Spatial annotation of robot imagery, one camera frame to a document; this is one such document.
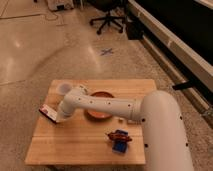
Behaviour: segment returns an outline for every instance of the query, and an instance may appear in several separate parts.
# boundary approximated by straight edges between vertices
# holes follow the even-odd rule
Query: floor
[[[177,99],[196,171],[213,170],[213,131],[139,41],[115,28],[96,35],[90,6],[55,14],[44,1],[0,1],[0,170],[48,171],[24,159],[50,82],[53,79],[151,78]],[[102,54],[112,48],[113,53]],[[139,166],[73,166],[64,170],[130,170]]]

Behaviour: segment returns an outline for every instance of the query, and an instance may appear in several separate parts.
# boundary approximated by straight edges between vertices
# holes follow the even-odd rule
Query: tape mark
[[[103,49],[101,50],[101,56],[107,55],[107,54],[113,54],[112,48],[110,49]]]

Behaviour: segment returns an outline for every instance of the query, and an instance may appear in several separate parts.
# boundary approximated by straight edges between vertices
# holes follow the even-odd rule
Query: desk
[[[83,84],[89,92],[107,91],[118,98],[143,98],[156,89],[154,80],[54,80],[49,88],[45,104],[57,109],[63,96],[56,88],[63,82]],[[123,129],[129,132],[125,154],[112,151],[113,142],[105,133]],[[95,122],[89,120],[82,109],[64,123],[54,124],[39,116],[32,141],[25,159],[27,165],[97,165],[97,164],[145,164],[141,126],[122,122],[119,118]]]

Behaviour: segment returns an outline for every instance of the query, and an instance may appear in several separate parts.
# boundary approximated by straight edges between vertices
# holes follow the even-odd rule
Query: small toy
[[[116,130],[106,134],[110,140],[114,141],[113,150],[121,153],[125,153],[127,149],[127,142],[132,141],[132,138],[128,136],[128,132],[123,130]]]

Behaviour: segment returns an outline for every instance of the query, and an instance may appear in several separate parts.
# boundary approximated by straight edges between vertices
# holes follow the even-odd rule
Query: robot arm
[[[92,97],[86,94],[83,86],[75,87],[67,93],[58,107],[60,116],[70,117],[74,110],[92,109],[99,112],[110,113],[126,119],[140,121],[141,100]]]
[[[97,98],[83,86],[67,93],[58,107],[61,118],[76,108],[93,109],[136,121],[141,120],[148,171],[193,171],[193,164],[176,100],[168,93],[154,91],[142,100]]]

